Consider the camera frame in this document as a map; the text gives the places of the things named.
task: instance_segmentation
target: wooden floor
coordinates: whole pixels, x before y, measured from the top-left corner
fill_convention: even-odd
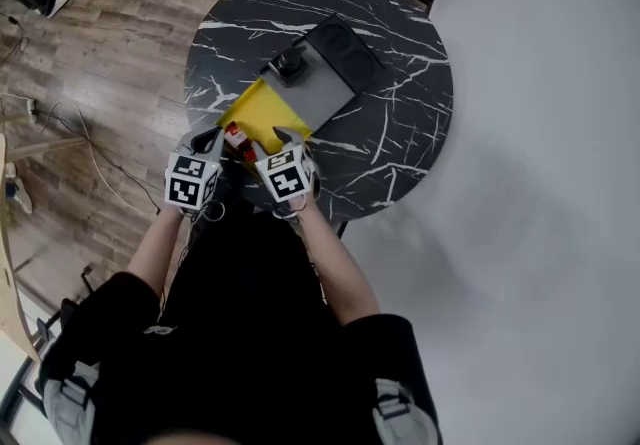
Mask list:
[[[0,91],[35,98],[43,111],[61,101],[55,113],[80,130],[75,103],[91,123],[93,140],[160,204],[167,155],[187,130],[182,83],[189,45],[215,2],[71,0],[45,19],[0,0],[0,11],[17,18],[29,37],[26,50],[0,69]],[[6,21],[0,31],[4,57],[18,33]],[[3,112],[24,108],[20,100],[1,98]],[[5,133],[11,147],[70,136],[56,120],[43,133],[37,130],[7,124]],[[82,292],[79,274],[88,262],[96,285],[125,267],[153,218],[144,193],[99,157],[98,163],[146,214],[118,202],[100,181],[87,147],[17,163],[34,212],[12,211],[13,263],[23,264],[20,282],[50,308]]]

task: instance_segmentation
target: wire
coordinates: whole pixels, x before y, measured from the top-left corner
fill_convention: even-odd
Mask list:
[[[5,17],[9,22],[11,22],[14,25],[17,25],[20,28],[20,39],[18,41],[16,41],[16,43],[13,45],[13,48],[11,49],[11,52],[9,52],[9,54],[7,56],[5,56],[5,58],[2,60],[2,62],[0,62],[0,67],[3,67],[4,64],[9,60],[9,58],[13,55],[13,53],[16,51],[16,49],[18,48],[18,46],[22,43],[22,40],[25,39],[25,34],[24,34],[24,28],[22,27],[22,24],[20,22],[18,22],[15,18],[13,18],[12,16],[9,15],[5,15],[4,13],[0,12],[0,15],[2,15],[3,17]]]
[[[213,188],[209,191],[209,193],[208,193],[208,194],[205,194],[205,196],[204,196],[203,200],[205,200],[205,201],[206,201],[206,199],[207,199],[209,196],[211,196],[211,195],[215,194],[215,192],[216,192],[216,187],[218,186],[218,180],[219,180],[219,179],[220,179],[220,176],[218,175],[218,176],[216,177],[215,182],[213,183]],[[196,218],[196,222],[198,221],[198,219],[200,219],[200,217],[205,218],[205,220],[206,220],[206,221],[209,221],[209,223],[217,223],[218,221],[221,221],[221,220],[222,220],[222,218],[224,217],[225,213],[227,212],[227,208],[224,206],[224,203],[222,203],[221,201],[217,202],[217,203],[222,207],[222,214],[220,215],[220,217],[219,217],[218,219],[209,219],[209,218],[207,217],[207,210],[208,210],[208,208],[210,207],[210,205],[211,205],[212,203],[216,203],[216,202],[214,202],[213,200],[208,201],[208,202],[207,202],[207,203],[202,207],[202,209],[200,209],[200,214],[199,214],[198,218]]]
[[[60,121],[60,123],[62,125],[64,125],[64,127],[69,131],[72,132],[73,134],[77,134],[80,137],[83,137],[85,139],[86,136],[84,136],[81,132],[78,132],[77,130],[73,130],[68,124],[67,122],[65,122],[62,118],[60,118],[59,116],[56,115],[52,115],[52,118],[55,118],[56,120]],[[151,194],[149,193],[149,191],[147,190],[147,188],[142,185],[142,182],[148,183],[145,180],[141,180],[135,176],[133,176],[131,173],[129,173],[126,169],[124,169],[122,166],[116,164],[115,162],[113,162],[109,157],[107,157],[107,155],[104,153],[104,151],[102,150],[102,148],[100,148],[98,145],[96,145],[91,139],[87,139],[87,141],[90,141],[91,143],[93,143],[93,148],[95,149],[96,152],[98,152],[98,154],[105,160],[107,161],[111,166],[113,166],[114,168],[116,168],[117,170],[121,171],[123,175],[125,175],[127,178],[129,178],[134,184],[136,184],[140,189],[142,189],[145,194],[147,195],[147,199],[151,202],[151,204],[156,208],[156,215],[160,213],[160,207],[156,204],[156,202],[153,200],[153,198],[151,197]]]
[[[46,128],[47,125],[49,124],[49,120],[51,119],[52,115],[53,115],[53,111],[55,110],[56,107],[58,107],[59,104],[62,103],[62,100],[59,100],[58,102],[56,102],[53,107],[49,110],[49,113],[47,114],[47,118],[44,122],[44,125],[42,126],[42,128],[40,130],[38,130],[38,133],[43,132]],[[80,118],[80,123],[82,124],[82,128],[84,129],[84,135],[81,134],[80,132],[74,131],[72,130],[65,122],[62,118],[55,116],[55,118],[57,118],[68,130],[70,130],[71,132],[83,137],[84,139],[87,140],[87,142],[89,143],[89,151],[91,152],[91,159],[93,160],[93,165],[96,168],[96,171],[98,172],[98,175],[100,176],[100,178],[102,179],[102,181],[104,182],[104,184],[109,188],[109,190],[118,198],[118,200],[125,205],[126,207],[129,207],[133,210],[135,210],[136,212],[139,212],[140,214],[144,214],[144,215],[148,215],[149,212],[140,210],[139,208],[131,205],[127,200],[125,200],[113,187],[111,187],[111,185],[109,184],[109,182],[107,182],[106,178],[104,177],[104,175],[102,174],[102,171],[100,170],[100,167],[98,166],[98,161],[96,160],[96,156],[94,153],[94,143],[91,140],[91,137],[89,136],[89,131],[87,130],[87,126],[84,122],[84,117],[82,116],[82,112],[80,111],[80,108],[75,104],[75,102],[70,102],[75,108],[76,111],[78,112],[78,117]],[[153,198],[151,198],[151,195],[149,194],[149,192],[142,186],[142,184],[140,184],[135,177],[133,177],[133,175],[129,174],[126,172],[126,170],[124,168],[122,168],[122,166],[118,166],[117,164],[115,164],[114,162],[112,162],[110,159],[107,159],[106,156],[98,151],[98,153],[105,159],[107,160],[107,162],[109,162],[109,164],[111,164],[113,167],[119,169],[125,176],[127,176],[128,178],[130,178],[131,180],[133,180],[139,187],[141,187],[143,189],[143,191],[147,194],[147,197],[149,198],[149,201],[151,201],[151,203],[153,204],[153,206],[156,208],[157,212],[160,212],[160,207],[158,207],[158,205],[156,205],[156,203],[153,201]]]
[[[20,98],[21,100],[33,100],[31,97],[21,97],[20,95],[14,95],[13,93],[0,93],[3,97]]]

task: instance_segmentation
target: small red object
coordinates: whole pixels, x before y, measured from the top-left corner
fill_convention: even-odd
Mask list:
[[[231,146],[233,150],[236,151],[246,162],[251,164],[256,162],[257,157],[251,147],[251,140],[247,134],[238,127],[235,121],[232,121],[227,125],[227,128],[224,131],[224,138],[227,140],[227,143],[229,143],[229,146]]]

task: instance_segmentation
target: black cable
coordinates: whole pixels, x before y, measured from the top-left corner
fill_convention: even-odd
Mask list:
[[[156,215],[160,213],[160,207],[158,207],[158,205],[156,204],[156,202],[153,200],[153,198],[151,197],[151,194],[149,193],[149,191],[147,191],[147,189],[142,185],[142,183],[140,183],[140,181],[138,181],[138,179],[136,177],[134,177],[131,173],[129,173],[126,169],[124,169],[122,166],[119,166],[118,164],[116,164],[115,162],[113,162],[111,159],[109,159],[109,157],[106,156],[106,154],[102,151],[102,149],[97,146],[95,144],[95,142],[85,136],[82,132],[78,132],[77,130],[72,129],[67,122],[64,121],[64,119],[62,119],[60,116],[57,116],[55,114],[51,114],[51,118],[55,118],[56,120],[58,120],[60,123],[62,123],[62,125],[71,133],[76,134],[80,137],[83,137],[84,139],[86,139],[89,143],[91,143],[91,146],[93,146],[94,150],[96,152],[98,152],[98,154],[105,160],[107,161],[111,166],[113,166],[114,168],[120,170],[122,172],[123,175],[125,175],[127,178],[129,178],[132,182],[134,182],[138,187],[140,187],[140,189],[142,189],[145,194],[147,195],[147,198],[149,199],[149,201],[151,202],[151,204],[156,208]]]
[[[18,46],[22,43],[22,40],[24,40],[25,38],[25,34],[24,34],[24,28],[22,27],[22,24],[20,24],[20,22],[18,22],[15,18],[9,15],[5,15],[2,12],[0,12],[0,15],[5,17],[9,22],[11,22],[14,25],[17,25],[20,28],[20,39],[13,45],[11,52],[9,52],[9,54],[5,56],[2,62],[0,62],[0,68],[2,68],[4,64],[9,60],[9,58],[13,55],[13,53],[16,51]]]

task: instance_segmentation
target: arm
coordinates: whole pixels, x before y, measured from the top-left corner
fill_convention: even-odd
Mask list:
[[[371,285],[313,198],[307,200],[298,218],[325,297],[340,323],[380,313]]]
[[[127,272],[144,281],[157,296],[164,288],[182,217],[178,207],[165,205],[127,267]]]

